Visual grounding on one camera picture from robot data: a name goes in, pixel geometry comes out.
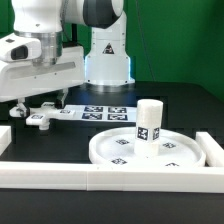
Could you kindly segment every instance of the black square marker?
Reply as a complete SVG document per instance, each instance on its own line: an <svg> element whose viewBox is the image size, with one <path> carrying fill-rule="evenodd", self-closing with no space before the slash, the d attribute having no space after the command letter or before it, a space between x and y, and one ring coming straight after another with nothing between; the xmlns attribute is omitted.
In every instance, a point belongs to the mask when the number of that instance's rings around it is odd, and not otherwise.
<svg viewBox="0 0 224 224"><path fill-rule="evenodd" d="M148 138L149 138L149 130L146 129L146 128L138 127L137 138L139 138L141 140L144 140L144 141L148 141Z"/></svg>
<svg viewBox="0 0 224 224"><path fill-rule="evenodd" d="M166 143L166 144L163 144L163 146L165 146L166 148L169 148L169 149L172 149L174 147L176 147L176 145L172 144L172 143Z"/></svg>
<svg viewBox="0 0 224 224"><path fill-rule="evenodd" d="M103 107L89 106L89 107L85 107L84 111L85 112L103 112Z"/></svg>
<svg viewBox="0 0 224 224"><path fill-rule="evenodd" d="M167 164L166 166L179 166L179 165L176 164L176 163L169 163L169 164Z"/></svg>
<svg viewBox="0 0 224 224"><path fill-rule="evenodd" d="M160 128L155 128L153 130L153 140L156 140L159 138L159 132L160 132Z"/></svg>
<svg viewBox="0 0 224 224"><path fill-rule="evenodd" d="M127 113L126 107L109 107L108 108L109 113L117 113L117 114L125 114Z"/></svg>
<svg viewBox="0 0 224 224"><path fill-rule="evenodd" d="M125 114L108 114L108 121L127 121L128 116Z"/></svg>
<svg viewBox="0 0 224 224"><path fill-rule="evenodd" d="M117 140L116 142L119 143L120 145L127 145L129 143L125 139L120 139L120 140Z"/></svg>
<svg viewBox="0 0 224 224"><path fill-rule="evenodd" d="M60 113L61 114L70 114L71 111L70 110L61 110Z"/></svg>
<svg viewBox="0 0 224 224"><path fill-rule="evenodd" d="M41 115L33 115L31 118L35 119L35 120L40 120L40 119L43 118L43 116L41 116Z"/></svg>
<svg viewBox="0 0 224 224"><path fill-rule="evenodd" d="M125 160L120 159L120 158L115 159L115 160L112 160L111 162L112 162L112 163L115 163L115 164L117 164L117 165L124 165L124 164L127 163Z"/></svg>
<svg viewBox="0 0 224 224"><path fill-rule="evenodd" d="M103 114L84 113L82 119L84 120L102 120Z"/></svg>

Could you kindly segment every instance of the white mount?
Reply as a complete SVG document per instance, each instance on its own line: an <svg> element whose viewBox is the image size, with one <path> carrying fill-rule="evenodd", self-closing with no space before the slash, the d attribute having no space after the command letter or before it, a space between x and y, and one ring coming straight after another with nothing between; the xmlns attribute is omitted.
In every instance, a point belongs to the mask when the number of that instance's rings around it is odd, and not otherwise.
<svg viewBox="0 0 224 224"><path fill-rule="evenodd" d="M91 51L85 59L86 83L102 87L133 84L131 60L125 52L126 14L107 29L92 28Z"/></svg>

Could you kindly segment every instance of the white panel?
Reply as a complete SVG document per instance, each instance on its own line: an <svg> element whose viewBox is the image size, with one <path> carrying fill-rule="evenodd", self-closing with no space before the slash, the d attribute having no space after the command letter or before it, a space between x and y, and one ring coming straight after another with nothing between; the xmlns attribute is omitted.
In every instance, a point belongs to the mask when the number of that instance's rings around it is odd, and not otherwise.
<svg viewBox="0 0 224 224"><path fill-rule="evenodd" d="M11 127L9 126L0 126L0 155L11 143Z"/></svg>

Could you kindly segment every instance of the white cylinder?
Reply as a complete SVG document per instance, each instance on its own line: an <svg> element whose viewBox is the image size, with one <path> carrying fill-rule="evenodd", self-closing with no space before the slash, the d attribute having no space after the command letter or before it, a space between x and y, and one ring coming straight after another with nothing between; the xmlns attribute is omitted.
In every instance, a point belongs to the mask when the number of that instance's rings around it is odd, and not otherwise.
<svg viewBox="0 0 224 224"><path fill-rule="evenodd" d="M25 33L56 33L62 30L62 0L12 0L14 30Z"/></svg>
<svg viewBox="0 0 224 224"><path fill-rule="evenodd" d="M163 102L139 100L137 105L135 154L154 157L159 151L159 137L162 122Z"/></svg>

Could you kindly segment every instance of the cylindrical block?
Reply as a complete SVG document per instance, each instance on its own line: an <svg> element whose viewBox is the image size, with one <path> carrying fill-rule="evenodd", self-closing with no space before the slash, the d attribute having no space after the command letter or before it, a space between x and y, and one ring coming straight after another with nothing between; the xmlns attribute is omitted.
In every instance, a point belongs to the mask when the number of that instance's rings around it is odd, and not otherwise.
<svg viewBox="0 0 224 224"><path fill-rule="evenodd" d="M138 101L134 146L136 155L142 157L158 155L162 112L161 101L150 99Z"/></svg>

